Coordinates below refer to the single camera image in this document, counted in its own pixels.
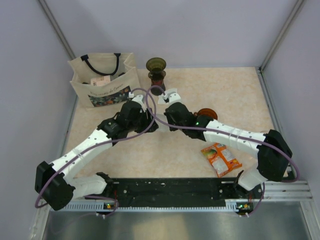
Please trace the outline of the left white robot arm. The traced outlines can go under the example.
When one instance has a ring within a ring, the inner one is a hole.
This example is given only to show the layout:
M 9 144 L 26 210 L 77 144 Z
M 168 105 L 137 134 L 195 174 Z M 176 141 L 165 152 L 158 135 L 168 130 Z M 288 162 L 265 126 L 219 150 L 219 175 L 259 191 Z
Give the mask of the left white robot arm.
M 76 174 L 116 143 L 130 140 L 129 133 L 135 132 L 138 137 L 157 128 L 146 110 L 142 94 L 127 101 L 114 117 L 103 120 L 78 146 L 50 163 L 43 161 L 37 166 L 34 189 L 38 197 L 35 207 L 42 207 L 39 204 L 41 199 L 58 211 L 71 200 L 87 195 L 109 198 L 114 187 L 108 183 L 107 175 L 97 173 L 91 177 L 76 178 Z

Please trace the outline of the olive green coffee dripper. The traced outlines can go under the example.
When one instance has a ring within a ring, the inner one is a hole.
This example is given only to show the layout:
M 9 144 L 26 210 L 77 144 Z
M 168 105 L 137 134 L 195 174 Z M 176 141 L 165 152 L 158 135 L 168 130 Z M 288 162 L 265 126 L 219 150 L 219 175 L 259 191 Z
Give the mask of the olive green coffee dripper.
M 153 57 L 146 62 L 146 69 L 149 71 L 148 77 L 151 80 L 163 80 L 166 76 L 166 61 L 160 57 Z

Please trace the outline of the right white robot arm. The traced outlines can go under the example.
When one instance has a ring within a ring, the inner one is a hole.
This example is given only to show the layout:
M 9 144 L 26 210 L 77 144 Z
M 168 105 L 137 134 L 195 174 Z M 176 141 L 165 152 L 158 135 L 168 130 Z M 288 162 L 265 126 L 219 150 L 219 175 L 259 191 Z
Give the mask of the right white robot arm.
M 170 105 L 164 115 L 172 131 L 181 130 L 192 139 L 232 147 L 257 160 L 233 185 L 237 197 L 245 198 L 254 187 L 266 181 L 283 182 L 292 151 L 280 132 L 271 129 L 262 133 L 231 127 L 209 115 L 195 115 L 181 102 Z

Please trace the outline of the white paper coffee filters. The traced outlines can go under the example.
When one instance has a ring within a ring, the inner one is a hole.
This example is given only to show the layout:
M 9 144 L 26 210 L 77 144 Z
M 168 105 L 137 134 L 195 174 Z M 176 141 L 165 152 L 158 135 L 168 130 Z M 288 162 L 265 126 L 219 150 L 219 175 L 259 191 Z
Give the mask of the white paper coffee filters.
M 158 96 L 158 104 L 159 105 L 170 105 L 170 104 L 165 104 L 164 100 L 163 100 L 163 97 L 165 94 L 168 94 L 168 93 L 171 93 L 171 92 L 178 92 L 178 89 L 177 88 L 170 88 L 168 90 L 166 90 L 163 94 L 159 95 Z

